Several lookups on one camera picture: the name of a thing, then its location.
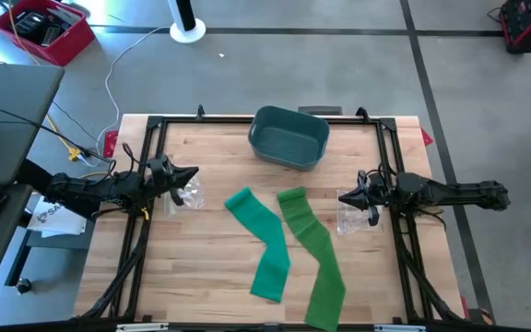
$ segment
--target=wooden table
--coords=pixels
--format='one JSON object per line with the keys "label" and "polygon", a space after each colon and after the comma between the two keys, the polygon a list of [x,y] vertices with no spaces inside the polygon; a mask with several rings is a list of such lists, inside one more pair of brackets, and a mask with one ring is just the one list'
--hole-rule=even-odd
{"label": "wooden table", "polygon": [[[147,118],[125,115],[117,146],[127,142],[138,157]],[[418,118],[397,117],[396,123],[406,170],[431,177]],[[336,234],[336,191],[353,189],[358,170],[376,168],[380,162],[374,128],[332,125],[326,153],[312,172],[258,160],[247,142],[248,128],[248,124],[169,124],[165,153],[176,166],[200,167],[206,204],[198,210],[179,210],[174,216],[165,216],[163,199],[156,202],[137,317],[152,314],[154,321],[191,323],[302,323],[318,263],[283,222],[290,271],[282,303],[251,295],[249,289],[264,245],[223,205],[249,186],[281,217],[276,193],[300,185],[307,188],[314,214],[331,233],[346,284],[340,323],[387,323],[395,316],[405,317],[387,214],[381,217],[382,227],[375,231]],[[128,168],[129,159],[120,148],[114,157],[116,170]],[[98,219],[75,314],[86,312],[114,277],[125,223],[126,215],[120,213]],[[463,315],[443,225],[431,218],[417,218],[417,223],[426,275],[451,309]],[[128,281],[125,284],[123,309],[130,289]],[[415,281],[411,289],[421,313]]]}

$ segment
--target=red toolbox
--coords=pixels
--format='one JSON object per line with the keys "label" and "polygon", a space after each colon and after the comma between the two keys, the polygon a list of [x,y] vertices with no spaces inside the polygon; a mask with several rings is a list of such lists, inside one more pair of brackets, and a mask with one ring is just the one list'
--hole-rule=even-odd
{"label": "red toolbox", "polygon": [[[63,5],[53,0],[22,0],[17,5],[13,6],[12,10],[14,16],[24,10],[34,10],[42,14],[50,14],[46,9],[56,9],[57,7],[61,7],[71,13],[77,14],[81,18],[67,31],[58,36],[48,47],[40,46],[21,37],[20,39],[30,53],[52,64],[63,66],[73,60],[74,57],[83,51],[83,49],[96,38],[86,21],[85,14],[73,7]],[[9,13],[5,12],[5,14],[0,16],[0,30],[17,47],[23,49],[21,45],[19,45],[16,35],[9,23]]]}

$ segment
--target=white cable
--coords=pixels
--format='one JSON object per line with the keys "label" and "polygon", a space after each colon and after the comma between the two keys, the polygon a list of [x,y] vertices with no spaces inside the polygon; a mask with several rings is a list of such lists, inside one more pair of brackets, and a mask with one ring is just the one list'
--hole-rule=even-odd
{"label": "white cable", "polygon": [[[110,71],[108,72],[108,76],[106,76],[106,79],[105,79],[105,85],[106,85],[106,91],[108,91],[108,96],[110,97],[110,101],[112,101],[112,104],[114,105],[114,108],[116,109],[116,120],[108,125],[107,127],[105,127],[101,132],[100,132],[100,135],[98,136],[98,139],[96,140],[96,149],[98,150],[98,154],[101,155],[101,152],[100,152],[100,139],[101,137],[103,136],[103,134],[110,128],[112,128],[113,126],[115,125],[118,125],[118,122],[120,121],[120,107],[118,107],[118,104],[116,103],[116,100],[114,99],[113,95],[112,95],[112,92],[110,91],[110,87],[108,87],[108,80],[110,79],[110,76],[112,75],[112,72],[113,72],[113,69],[114,69],[114,65],[116,64],[116,62],[118,62],[118,60],[120,60],[121,57],[123,57],[123,55],[125,55],[128,51],[132,50],[133,48],[135,48],[140,42],[142,42],[144,39],[146,39],[148,36],[152,35],[153,33],[161,30],[161,29],[169,29],[170,27],[159,27],[159,28],[156,28],[154,30],[152,30],[151,32],[149,32],[148,34],[144,35],[143,37],[141,37],[141,39],[139,39],[137,42],[135,42],[134,44],[132,44],[130,47],[128,47],[127,49],[125,49],[122,53],[120,53],[120,55],[118,55],[118,57],[116,57],[116,59],[112,62],[112,64],[110,65]],[[91,167],[96,167],[100,164],[100,160],[98,160],[98,162],[96,162],[94,165],[91,165]]]}
{"label": "white cable", "polygon": [[94,165],[88,163],[88,161],[87,161],[85,158],[83,158],[83,156],[81,156],[81,155],[77,155],[77,158],[78,158],[79,160],[83,161],[83,162],[85,163],[86,166],[89,166],[89,167],[95,167]]}

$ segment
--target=gray floor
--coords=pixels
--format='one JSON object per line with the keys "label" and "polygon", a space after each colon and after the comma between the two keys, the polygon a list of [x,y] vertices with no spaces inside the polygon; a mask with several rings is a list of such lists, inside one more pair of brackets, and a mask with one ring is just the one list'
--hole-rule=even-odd
{"label": "gray floor", "polygon": [[[95,25],[170,25],[167,2],[75,1]],[[485,13],[493,0],[409,0],[418,30],[498,30]],[[194,0],[212,28],[406,28],[398,0]],[[141,34],[106,33],[65,69],[56,101],[95,133],[115,116],[103,79],[112,60]],[[112,92],[124,113],[254,113],[274,104],[364,106],[371,114],[417,115],[433,136],[418,70],[407,36],[308,34],[208,34],[180,45],[167,34],[149,37],[115,67]],[[504,212],[467,208],[473,237],[499,324],[531,327],[531,54],[509,55],[501,38],[422,37],[419,44],[455,175],[460,182],[495,179],[510,190]],[[0,35],[0,60],[30,58]],[[51,109],[63,133],[85,146],[93,141]],[[431,168],[443,181],[436,144]],[[29,157],[50,172],[91,172],[66,159],[63,146],[40,133]],[[462,294],[475,303],[454,215],[446,213],[448,239]],[[67,318],[77,293],[84,253],[41,249],[30,254],[24,275],[35,292],[18,297],[3,279],[20,231],[0,268],[0,324]]]}

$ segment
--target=teal plastic bin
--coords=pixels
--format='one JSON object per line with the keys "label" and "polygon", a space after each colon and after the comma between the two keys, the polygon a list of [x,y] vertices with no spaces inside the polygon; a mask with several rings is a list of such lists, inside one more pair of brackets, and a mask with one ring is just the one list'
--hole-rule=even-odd
{"label": "teal plastic bin", "polygon": [[330,127],[317,117],[265,106],[249,129],[255,156],[300,171],[310,171],[325,154]]}

